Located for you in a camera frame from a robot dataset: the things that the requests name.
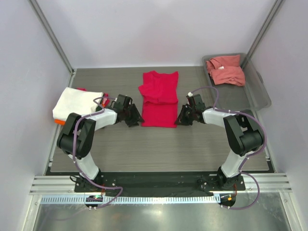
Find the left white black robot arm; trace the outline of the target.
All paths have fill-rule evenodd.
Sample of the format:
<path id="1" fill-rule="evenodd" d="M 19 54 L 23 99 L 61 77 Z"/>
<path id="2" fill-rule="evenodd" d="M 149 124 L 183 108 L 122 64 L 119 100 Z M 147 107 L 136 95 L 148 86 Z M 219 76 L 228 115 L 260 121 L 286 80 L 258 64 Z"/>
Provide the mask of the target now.
<path id="1" fill-rule="evenodd" d="M 95 131 L 124 121 L 128 127 L 138 126 L 144 119 L 129 96 L 119 94 L 111 106 L 88 115 L 70 113 L 57 140 L 57 147 L 76 165 L 86 187 L 92 192 L 102 188 L 101 171 L 90 154 Z"/>

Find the red t-shirt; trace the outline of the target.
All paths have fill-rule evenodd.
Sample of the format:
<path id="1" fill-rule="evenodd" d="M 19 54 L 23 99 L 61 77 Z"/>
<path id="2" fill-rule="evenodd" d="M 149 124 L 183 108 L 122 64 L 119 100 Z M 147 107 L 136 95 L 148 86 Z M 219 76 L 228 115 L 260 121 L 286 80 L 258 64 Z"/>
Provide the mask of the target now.
<path id="1" fill-rule="evenodd" d="M 176 128 L 178 116 L 177 86 L 179 73 L 150 71 L 143 73 L 143 84 L 138 87 L 143 98 L 143 127 Z"/>

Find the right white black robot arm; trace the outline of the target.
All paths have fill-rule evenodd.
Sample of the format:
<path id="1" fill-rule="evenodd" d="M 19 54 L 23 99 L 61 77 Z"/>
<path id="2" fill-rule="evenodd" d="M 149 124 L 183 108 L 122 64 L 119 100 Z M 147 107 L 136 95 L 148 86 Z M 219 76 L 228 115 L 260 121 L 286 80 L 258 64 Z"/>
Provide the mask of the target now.
<path id="1" fill-rule="evenodd" d="M 265 144 L 265 132 L 252 116 L 243 112 L 221 112 L 215 107 L 207 107 L 199 94 L 191 92 L 188 103 L 182 106 L 175 121 L 176 125 L 189 126 L 194 121 L 225 129 L 230 152 L 226 161 L 217 170 L 214 180 L 216 187 L 230 189 L 240 177 L 240 170 L 250 154 L 254 154 Z"/>

